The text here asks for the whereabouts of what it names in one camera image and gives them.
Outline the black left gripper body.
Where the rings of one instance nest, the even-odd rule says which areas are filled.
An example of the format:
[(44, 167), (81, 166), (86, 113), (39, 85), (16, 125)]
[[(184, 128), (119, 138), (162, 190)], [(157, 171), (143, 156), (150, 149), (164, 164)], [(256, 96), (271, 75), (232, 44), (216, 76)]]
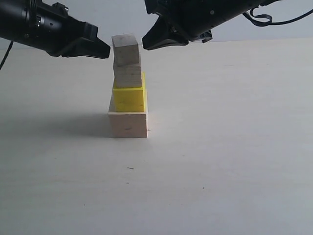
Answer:
[(45, 51), (53, 57), (78, 38), (94, 40), (96, 27), (71, 17), (66, 6), (41, 0), (2, 0), (0, 37)]

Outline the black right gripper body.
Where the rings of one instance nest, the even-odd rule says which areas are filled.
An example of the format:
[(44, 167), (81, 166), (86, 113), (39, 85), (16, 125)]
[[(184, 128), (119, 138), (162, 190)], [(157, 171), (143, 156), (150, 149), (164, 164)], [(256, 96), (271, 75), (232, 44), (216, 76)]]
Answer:
[(210, 30), (265, 0), (146, 0), (148, 14), (163, 17), (189, 42), (212, 39)]

